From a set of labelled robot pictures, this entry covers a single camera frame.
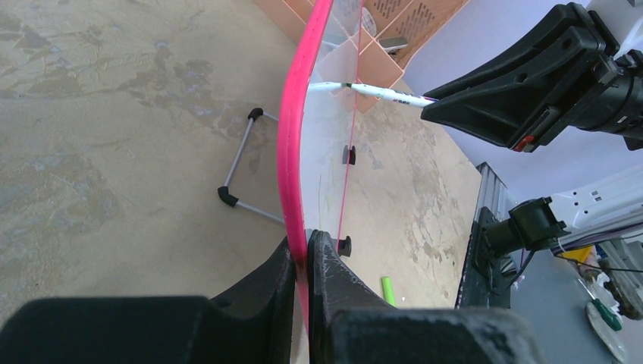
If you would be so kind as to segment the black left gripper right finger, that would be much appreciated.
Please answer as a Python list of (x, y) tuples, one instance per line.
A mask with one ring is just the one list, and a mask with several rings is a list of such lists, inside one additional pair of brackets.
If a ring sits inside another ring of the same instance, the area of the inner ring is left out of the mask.
[(308, 243), (312, 363), (543, 363), (526, 323), (507, 309), (398, 309), (340, 259), (326, 231)]

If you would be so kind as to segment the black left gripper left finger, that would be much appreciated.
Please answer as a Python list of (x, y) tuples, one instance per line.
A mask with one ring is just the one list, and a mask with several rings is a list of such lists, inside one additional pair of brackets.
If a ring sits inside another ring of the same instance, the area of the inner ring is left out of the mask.
[(287, 241), (219, 295), (62, 297), (23, 305), (3, 363), (287, 363), (295, 271)]

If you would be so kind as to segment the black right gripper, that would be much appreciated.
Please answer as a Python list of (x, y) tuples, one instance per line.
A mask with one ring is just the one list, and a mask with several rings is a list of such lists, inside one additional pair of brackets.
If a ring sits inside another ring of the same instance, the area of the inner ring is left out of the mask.
[(642, 52), (622, 49), (595, 12), (555, 5), (500, 55), (428, 91), (437, 102), (421, 119), (516, 152), (550, 144), (567, 126), (641, 150)]

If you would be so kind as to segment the green marker cap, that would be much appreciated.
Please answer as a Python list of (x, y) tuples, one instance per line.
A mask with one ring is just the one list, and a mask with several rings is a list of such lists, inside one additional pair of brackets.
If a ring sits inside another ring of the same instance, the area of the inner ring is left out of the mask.
[(381, 289), (382, 289), (384, 301), (389, 305), (395, 307), (397, 304), (396, 304), (394, 289), (392, 285), (392, 280), (389, 276), (384, 276), (381, 278)]

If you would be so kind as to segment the white marker pen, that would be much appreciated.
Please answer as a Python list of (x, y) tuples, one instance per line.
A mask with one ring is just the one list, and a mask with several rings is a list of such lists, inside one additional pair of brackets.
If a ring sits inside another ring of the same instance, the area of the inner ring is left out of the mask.
[(429, 98), (427, 96), (417, 96), (394, 89), (371, 86), (364, 83), (345, 83), (344, 86), (365, 96), (372, 96), (386, 101), (396, 102), (417, 108), (424, 108), (428, 105), (438, 102), (437, 99)]

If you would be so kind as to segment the pink framed whiteboard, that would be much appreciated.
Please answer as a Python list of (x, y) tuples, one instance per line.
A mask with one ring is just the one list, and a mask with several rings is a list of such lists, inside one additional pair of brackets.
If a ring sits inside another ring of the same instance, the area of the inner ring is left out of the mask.
[(316, 1), (287, 72), (278, 122), (278, 193), (303, 321), (309, 320), (308, 242), (340, 236), (356, 117), (361, 1)]

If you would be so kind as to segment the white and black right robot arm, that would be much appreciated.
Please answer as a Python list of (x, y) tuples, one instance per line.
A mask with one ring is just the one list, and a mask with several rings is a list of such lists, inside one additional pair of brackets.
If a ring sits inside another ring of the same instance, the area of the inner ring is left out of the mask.
[[(592, 1), (554, 6), (514, 45), (428, 92), (423, 120), (495, 146), (533, 152), (564, 129), (620, 136), (642, 147), (642, 3)], [(501, 256), (552, 247), (561, 237), (640, 202), (640, 171), (524, 202), (488, 227), (486, 247)]]

